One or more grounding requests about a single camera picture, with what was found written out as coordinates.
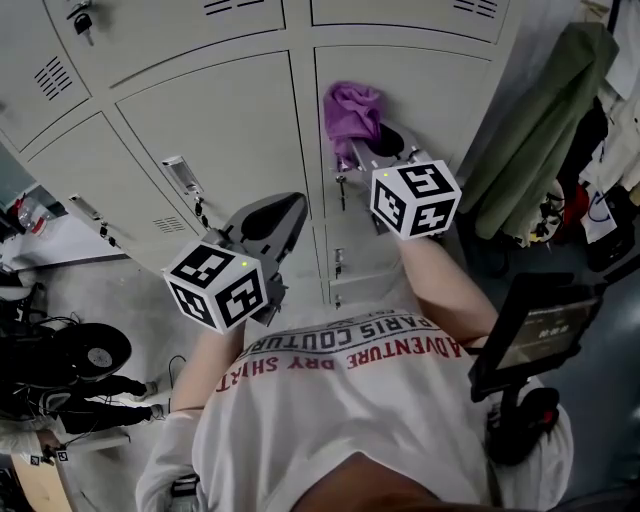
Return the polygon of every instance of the purple towel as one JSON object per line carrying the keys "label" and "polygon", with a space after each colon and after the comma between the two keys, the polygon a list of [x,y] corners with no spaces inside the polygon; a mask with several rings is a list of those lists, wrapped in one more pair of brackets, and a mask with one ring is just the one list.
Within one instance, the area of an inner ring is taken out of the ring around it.
{"label": "purple towel", "polygon": [[380,140],[382,94],[367,85],[336,82],[324,95],[324,127],[338,157],[338,170],[344,164],[353,168],[349,139]]}

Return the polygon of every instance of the ventilation slot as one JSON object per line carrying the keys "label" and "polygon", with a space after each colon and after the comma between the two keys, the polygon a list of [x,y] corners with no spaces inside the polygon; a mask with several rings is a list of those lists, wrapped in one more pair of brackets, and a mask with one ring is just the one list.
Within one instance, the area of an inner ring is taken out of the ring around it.
{"label": "ventilation slot", "polygon": [[[248,5],[261,3],[264,3],[264,0],[236,0],[235,7],[246,7]],[[234,5],[231,0],[216,0],[215,2],[207,2],[204,4],[204,10],[207,16],[229,11],[233,7]]]}
{"label": "ventilation slot", "polygon": [[51,59],[33,78],[49,101],[73,83],[58,57]]}
{"label": "ventilation slot", "polygon": [[453,0],[453,7],[493,19],[496,17],[497,2],[498,0]]}
{"label": "ventilation slot", "polygon": [[166,217],[164,219],[156,219],[153,223],[163,233],[173,233],[175,231],[184,231],[184,224],[175,217]]}

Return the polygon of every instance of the hand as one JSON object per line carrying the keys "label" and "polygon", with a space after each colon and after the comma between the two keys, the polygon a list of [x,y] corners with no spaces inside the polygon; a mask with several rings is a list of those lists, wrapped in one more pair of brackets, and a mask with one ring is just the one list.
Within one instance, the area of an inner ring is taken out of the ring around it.
{"label": "hand", "polygon": [[40,441],[40,446],[44,450],[47,446],[50,448],[60,448],[62,446],[58,438],[55,436],[51,430],[41,430],[36,432],[38,436],[38,440]]}

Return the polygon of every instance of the green jacket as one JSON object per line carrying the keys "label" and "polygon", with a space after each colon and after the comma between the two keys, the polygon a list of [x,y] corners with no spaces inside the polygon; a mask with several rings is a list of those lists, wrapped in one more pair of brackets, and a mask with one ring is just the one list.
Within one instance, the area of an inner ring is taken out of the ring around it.
{"label": "green jacket", "polygon": [[528,237],[529,224],[591,108],[618,46],[600,23],[570,23],[534,86],[502,121],[467,181],[462,213],[477,207],[476,233]]}

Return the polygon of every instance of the person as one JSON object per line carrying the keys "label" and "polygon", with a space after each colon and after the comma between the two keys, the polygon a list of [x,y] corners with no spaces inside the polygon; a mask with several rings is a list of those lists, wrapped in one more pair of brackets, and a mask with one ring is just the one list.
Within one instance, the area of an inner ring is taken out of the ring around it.
{"label": "person", "polygon": [[0,400],[0,453],[42,456],[47,447],[60,448],[61,439],[70,437],[67,434],[75,437],[164,419],[161,404],[125,407],[110,405],[106,398],[104,402],[86,400],[129,393],[135,401],[143,401],[157,392],[155,382],[142,383],[121,375],[57,390],[5,387]]}
{"label": "person", "polygon": [[399,247],[422,315],[378,311],[246,348],[243,327],[202,334],[138,482],[138,510],[169,510],[173,482],[194,473],[196,509],[207,511],[559,502],[573,457],[567,414],[523,463],[492,464],[483,442],[497,400],[471,401],[464,347],[482,344],[496,310],[436,242]]}

